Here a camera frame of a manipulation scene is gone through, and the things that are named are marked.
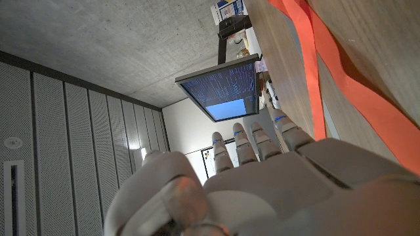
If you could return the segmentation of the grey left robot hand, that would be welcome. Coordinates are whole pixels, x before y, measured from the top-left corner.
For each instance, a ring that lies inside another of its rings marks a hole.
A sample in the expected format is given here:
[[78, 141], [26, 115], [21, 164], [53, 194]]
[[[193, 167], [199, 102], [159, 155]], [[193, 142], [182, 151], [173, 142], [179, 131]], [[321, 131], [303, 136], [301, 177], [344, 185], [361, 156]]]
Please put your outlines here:
[[180, 152], [151, 151], [120, 187], [105, 235], [418, 235], [419, 176], [350, 143], [313, 140], [272, 115], [288, 152], [258, 123], [233, 126], [239, 166], [212, 135], [216, 173], [200, 182]]

